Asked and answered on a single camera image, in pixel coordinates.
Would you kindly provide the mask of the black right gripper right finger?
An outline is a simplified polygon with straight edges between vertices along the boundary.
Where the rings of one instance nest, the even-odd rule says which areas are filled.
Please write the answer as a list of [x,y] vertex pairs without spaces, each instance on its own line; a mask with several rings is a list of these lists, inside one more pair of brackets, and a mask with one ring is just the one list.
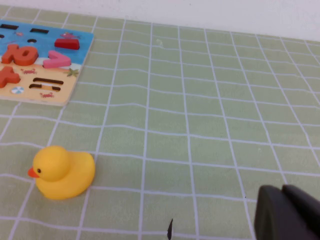
[[320,201],[294,185],[284,185],[281,190],[291,201],[302,221],[317,237],[320,236]]

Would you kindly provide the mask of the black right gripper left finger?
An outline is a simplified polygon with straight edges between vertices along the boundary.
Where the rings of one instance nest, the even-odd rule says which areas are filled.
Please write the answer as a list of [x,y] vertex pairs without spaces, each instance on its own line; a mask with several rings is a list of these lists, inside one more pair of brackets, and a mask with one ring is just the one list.
[[259,188],[254,216],[257,240],[318,240],[294,208],[282,188]]

